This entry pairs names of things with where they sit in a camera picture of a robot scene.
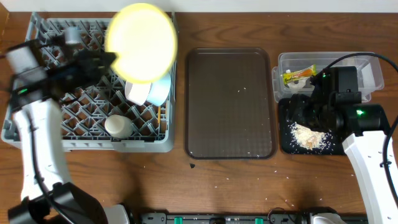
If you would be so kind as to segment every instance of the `yellow wrapper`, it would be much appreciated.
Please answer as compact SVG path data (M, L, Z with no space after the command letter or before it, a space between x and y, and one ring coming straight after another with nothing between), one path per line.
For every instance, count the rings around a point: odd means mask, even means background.
M310 67L297 71L297 72L290 72L290 73L284 73L283 78L284 78L284 84L288 84L290 82L294 82L296 80L300 80L303 78L308 78L311 77L312 75L316 75L316 67L315 65L311 65Z

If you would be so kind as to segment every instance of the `gray dish rack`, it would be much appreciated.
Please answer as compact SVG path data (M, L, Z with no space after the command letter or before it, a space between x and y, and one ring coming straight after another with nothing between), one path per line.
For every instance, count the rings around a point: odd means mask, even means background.
M175 14L173 24L178 33ZM63 34L70 26L81 32L81 43L78 49L104 50L106 28L111 19L43 19L32 13L26 40L39 39L46 44L49 38ZM64 62L62 51L58 47L44 47L43 59L47 68L61 65ZM87 89L67 93L62 100L78 101L63 105L61 123L62 144L66 151L79 149L116 150L119 152L169 152L174 146L175 136L175 74L177 61L169 73L172 85L166 102L160 109L148 102L142 106L135 105L124 96L125 81L111 69L101 81ZM126 139L115 139L110 136L104 122L108 116L119 114L133 121L133 134ZM21 141L16 125L12 121L10 107L1 132L1 139L15 147L21 148Z

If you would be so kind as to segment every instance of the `rectangular tray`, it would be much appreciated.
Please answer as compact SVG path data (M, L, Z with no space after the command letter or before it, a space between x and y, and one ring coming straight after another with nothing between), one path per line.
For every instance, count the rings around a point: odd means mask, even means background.
M63 34L69 26L77 27L81 32L80 49L104 50L106 28L111 19L43 19L32 13L25 40L39 39L46 44L49 38ZM172 20L178 33L174 13ZM64 61L58 47L42 49L43 59L48 68L57 67ZM175 72L177 61L170 70L172 85L166 102L158 107L146 102L137 106L124 96L125 81L111 69L101 81L85 90L73 94L67 93L62 100L78 101L62 106L62 144L66 151L75 149L117 150L120 152L169 152L174 146L175 135ZM123 140L112 138L104 128L108 116L120 114L131 118L134 132ZM10 108L2 127L1 139L21 148L21 142L12 121Z
M195 159L268 159L277 149L268 54L194 49L187 57L185 150Z

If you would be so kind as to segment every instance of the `wooden tabletop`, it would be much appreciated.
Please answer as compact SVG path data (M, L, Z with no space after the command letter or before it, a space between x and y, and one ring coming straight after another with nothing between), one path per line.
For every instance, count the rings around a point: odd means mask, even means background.
M113 13L45 13L45 17L111 17ZM24 41L30 13L12 12L0 50ZM178 13L176 137L168 153L72 151L66 153L74 183L103 206L125 202L136 211L170 213L267 213L329 206L365 214L346 156L300 156L278 150L269 160L196 161L183 150L185 56L196 47L260 47L271 67L282 52L370 51L398 62L397 14ZM398 74L380 62L384 89L372 93L393 121L398 111ZM1 84L11 70L0 60ZM0 118L9 96L0 93ZM398 144L394 143L397 153ZM21 151L0 142L0 223L20 203Z

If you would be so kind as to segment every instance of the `green indicator light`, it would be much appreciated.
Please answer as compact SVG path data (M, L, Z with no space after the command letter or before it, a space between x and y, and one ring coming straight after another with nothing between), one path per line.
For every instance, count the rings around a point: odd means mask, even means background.
M359 116L361 116L362 114L365 114L365 112L362 111L362 110L356 110L356 114L358 114Z
M27 91L27 89L23 89L23 90L19 91L18 94L25 93L26 91Z

